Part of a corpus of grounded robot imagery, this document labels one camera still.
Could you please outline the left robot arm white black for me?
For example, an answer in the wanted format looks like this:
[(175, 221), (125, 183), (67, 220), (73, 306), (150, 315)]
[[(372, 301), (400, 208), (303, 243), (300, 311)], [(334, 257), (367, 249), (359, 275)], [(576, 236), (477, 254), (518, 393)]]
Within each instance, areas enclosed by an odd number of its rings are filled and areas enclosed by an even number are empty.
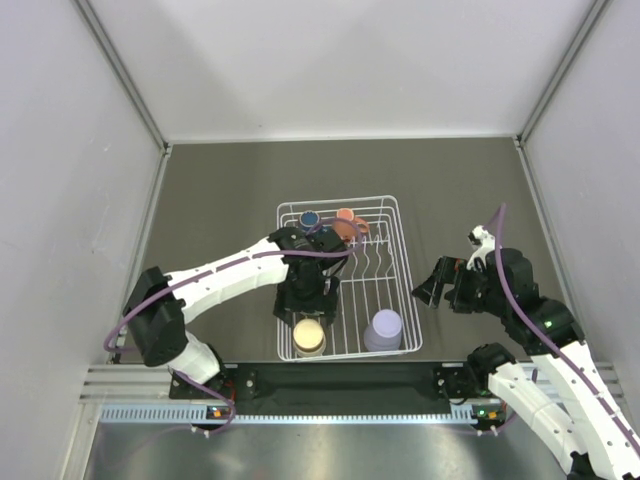
[(201, 395), (214, 397), (225, 388), (225, 368), (211, 346), (187, 331), (187, 324), (269, 285), (276, 288), (273, 313), (282, 322), (291, 323), (297, 314), (332, 319), (340, 281), (328, 272), (350, 253), (330, 227), (312, 233), (282, 227), (237, 254), (190, 270), (145, 270), (123, 318), (145, 366), (183, 373)]

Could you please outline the glass cup with brown band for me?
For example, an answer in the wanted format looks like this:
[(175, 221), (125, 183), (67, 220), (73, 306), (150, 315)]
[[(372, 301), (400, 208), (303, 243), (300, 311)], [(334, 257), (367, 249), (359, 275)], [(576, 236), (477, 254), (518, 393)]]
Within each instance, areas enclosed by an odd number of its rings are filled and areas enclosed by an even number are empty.
[(324, 329), (315, 319), (302, 319), (294, 327), (293, 343), (295, 351), (300, 357), (321, 356), (326, 349)]

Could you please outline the dark blue ceramic mug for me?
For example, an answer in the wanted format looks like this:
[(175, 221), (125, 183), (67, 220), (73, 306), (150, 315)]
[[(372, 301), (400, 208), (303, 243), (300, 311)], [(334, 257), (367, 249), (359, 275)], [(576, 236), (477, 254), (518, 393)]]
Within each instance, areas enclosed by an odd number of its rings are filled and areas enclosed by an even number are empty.
[(307, 210), (302, 212), (298, 216), (298, 227), (304, 232), (312, 230), (321, 220), (320, 215), (313, 210)]

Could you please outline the lilac plastic tumbler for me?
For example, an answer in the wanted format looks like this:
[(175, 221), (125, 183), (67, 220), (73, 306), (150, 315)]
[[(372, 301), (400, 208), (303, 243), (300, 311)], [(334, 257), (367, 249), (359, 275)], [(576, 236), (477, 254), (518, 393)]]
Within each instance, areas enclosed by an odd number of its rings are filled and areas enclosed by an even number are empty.
[(379, 310), (364, 331), (364, 345), (370, 352), (396, 351), (402, 335), (401, 316), (391, 309)]

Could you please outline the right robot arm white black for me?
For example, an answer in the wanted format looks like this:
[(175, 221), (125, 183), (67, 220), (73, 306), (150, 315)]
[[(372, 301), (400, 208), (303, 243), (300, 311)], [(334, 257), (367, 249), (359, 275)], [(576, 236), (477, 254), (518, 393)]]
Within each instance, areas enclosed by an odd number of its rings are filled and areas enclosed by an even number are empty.
[(431, 308), (446, 300), (455, 313), (493, 315), (523, 347), (557, 400), (499, 343), (468, 355), (467, 385), (510, 406), (567, 478), (638, 478), (638, 435), (602, 380), (573, 314), (540, 294), (532, 264), (520, 251), (506, 248), (472, 260), (443, 256), (412, 294)]

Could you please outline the terracotta ceramic mug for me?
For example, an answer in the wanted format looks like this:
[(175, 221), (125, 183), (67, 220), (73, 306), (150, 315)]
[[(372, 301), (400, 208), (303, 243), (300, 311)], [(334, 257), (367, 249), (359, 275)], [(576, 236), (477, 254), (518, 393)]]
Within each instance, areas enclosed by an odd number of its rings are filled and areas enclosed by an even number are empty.
[(370, 231), (368, 222), (358, 217), (350, 208), (337, 210), (331, 227), (346, 244), (356, 239), (359, 234), (367, 235)]

